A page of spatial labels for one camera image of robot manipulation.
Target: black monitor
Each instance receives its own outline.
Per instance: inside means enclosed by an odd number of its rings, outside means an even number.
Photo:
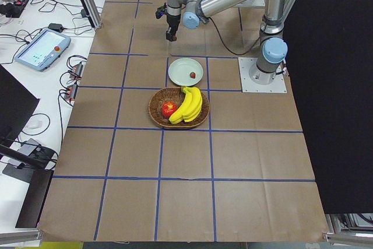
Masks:
[[[34,97],[16,78],[0,65],[0,159],[3,156],[22,164],[7,164],[3,173],[29,182],[35,169],[44,169],[47,161],[10,148],[33,115],[39,99]]]

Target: fruit basket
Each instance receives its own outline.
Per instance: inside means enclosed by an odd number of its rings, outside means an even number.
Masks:
[[[168,118],[162,115],[162,105],[168,101],[174,102],[178,107],[184,101],[185,94],[180,87],[165,87],[154,94],[149,102],[150,118],[159,126],[164,128],[174,129],[190,129],[195,128],[205,121],[210,112],[210,103],[207,97],[202,95],[202,110],[197,118],[191,122],[179,122],[178,124],[171,124]]]

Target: white desk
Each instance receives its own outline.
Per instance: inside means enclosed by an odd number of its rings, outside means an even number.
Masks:
[[[57,0],[60,2],[81,5],[80,0]],[[105,0],[95,0],[98,7],[103,7]],[[16,34],[18,30],[25,29],[29,32],[46,27],[49,23],[60,23],[64,27],[73,27],[71,14],[58,5],[55,11],[51,13],[39,12],[45,4],[45,1],[36,5],[30,3],[26,6],[21,17],[19,19],[13,19],[9,24],[0,27],[0,33],[3,34]],[[73,12],[79,12],[82,7],[70,8]],[[87,19],[80,19],[76,21],[77,26],[89,25]],[[40,99],[40,102],[35,110],[35,113],[47,114],[51,119],[50,127],[40,135],[27,136],[24,134],[20,135],[20,139],[25,141],[29,138],[33,138],[40,142],[42,145],[54,149],[59,153],[61,148],[61,121],[59,117],[58,109],[58,91],[61,89],[59,83],[60,76],[68,70],[66,66],[66,60],[71,55],[81,55],[88,57],[90,46],[94,37],[94,30],[85,32],[81,35],[75,35],[73,31],[66,30],[64,34],[71,36],[71,44],[67,48],[59,59],[57,59],[50,68],[44,72],[35,71],[29,67],[26,67],[18,62],[14,62],[9,65],[3,65],[19,82],[21,82],[33,95]],[[17,43],[14,38],[4,37],[0,38],[0,62],[10,62],[16,50],[22,45]],[[81,59],[71,59],[71,64],[77,64]],[[62,83],[66,85],[69,80],[69,75],[66,74],[62,78]],[[62,99],[60,99],[61,113],[62,113],[62,125],[64,132],[69,121],[69,117],[72,111],[72,107],[67,105]],[[47,120],[43,116],[33,117],[38,120],[42,120],[41,128],[38,129],[25,129],[30,134],[36,134],[42,131],[48,124]],[[0,171],[3,170],[5,164],[0,163]],[[23,229],[16,229],[15,224],[18,219],[22,203],[24,201],[28,184],[14,178],[8,177],[0,173],[0,233],[7,232],[19,232]],[[37,246],[38,242],[27,243],[28,246]]]

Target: black curtain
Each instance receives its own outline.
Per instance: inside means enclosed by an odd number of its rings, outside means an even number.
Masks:
[[[284,39],[325,213],[373,213],[373,0],[296,0]]]

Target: bunch of bananas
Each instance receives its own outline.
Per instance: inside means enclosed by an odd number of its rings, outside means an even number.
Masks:
[[[202,110],[202,95],[197,87],[181,87],[185,98],[180,107],[169,117],[172,124],[181,121],[191,122],[198,117]]]

